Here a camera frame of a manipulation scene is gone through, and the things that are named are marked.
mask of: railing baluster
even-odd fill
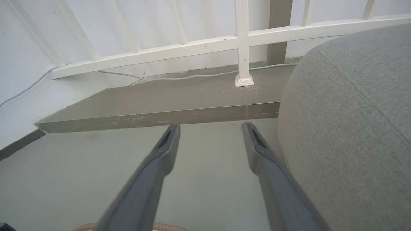
[[[180,6],[178,4],[178,0],[171,0],[171,3],[173,5],[175,20],[177,21],[178,30],[180,31],[180,36],[181,36],[182,43],[187,44],[188,39],[187,39],[187,36],[185,35],[185,32],[184,32],[184,27],[183,27],[183,24],[182,24],[181,11],[180,11]]]
[[[55,2],[60,7],[65,22],[71,29],[73,29],[81,44],[87,50],[90,58],[93,60],[99,60],[100,55],[91,44],[89,38],[85,34],[83,28],[81,27],[79,21],[76,19],[76,16],[73,14],[73,11],[70,9],[70,6],[67,4],[66,0],[55,0]]]
[[[305,0],[304,16],[302,17],[302,26],[307,26],[311,23],[312,12],[314,8],[314,0]]]
[[[14,11],[17,17],[21,20],[27,30],[31,33],[37,43],[43,48],[46,54],[50,57],[50,59],[58,66],[58,67],[65,67],[66,64],[63,62],[61,57],[57,54],[54,48],[50,45],[47,39],[44,37],[42,32],[38,29],[36,24],[24,10],[24,8],[20,5],[18,0],[6,0],[9,4],[10,8]]]
[[[134,53],[138,53],[141,51],[140,45],[139,45],[139,41],[137,39],[137,36],[135,35],[135,33],[133,32],[133,29],[131,28],[130,23],[127,20],[127,17],[125,15],[125,12],[123,10],[123,8],[121,7],[121,4],[118,2],[118,0],[111,0],[112,4],[113,4],[113,8],[115,13],[117,14],[117,17],[120,21],[120,23],[122,24],[123,27],[123,31],[124,34],[127,37],[128,40],[128,45],[130,47],[130,49],[134,52]]]
[[[374,2],[375,0],[368,0],[367,4],[365,5],[363,16],[361,17],[364,20],[369,19],[372,17],[372,11],[374,10]]]

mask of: concrete ledge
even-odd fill
[[[208,75],[236,68],[218,67],[160,77]],[[64,133],[274,118],[278,117],[281,94],[293,69],[294,66],[285,66],[251,71],[254,85],[246,87],[235,87],[237,73],[231,73],[110,88],[43,118],[35,125],[47,133]]]

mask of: painted concrete floor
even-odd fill
[[[277,118],[251,120],[276,153]],[[269,231],[243,121],[181,126],[156,222],[189,231]],[[97,222],[166,127],[50,134],[0,162],[0,222],[71,231]]]

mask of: baseboard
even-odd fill
[[[37,129],[33,131],[32,133],[28,134],[27,136],[3,148],[2,150],[0,150],[0,161],[6,159],[7,157],[11,156],[13,153],[24,148],[30,143],[36,141],[37,139],[43,137],[45,134],[46,133],[44,133],[44,131]]]
[[[284,63],[298,63],[301,59],[302,59],[302,56],[293,57],[293,58],[286,58]]]

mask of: gray upholstery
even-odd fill
[[[288,167],[334,231],[411,230],[411,24],[308,52],[279,110]]]

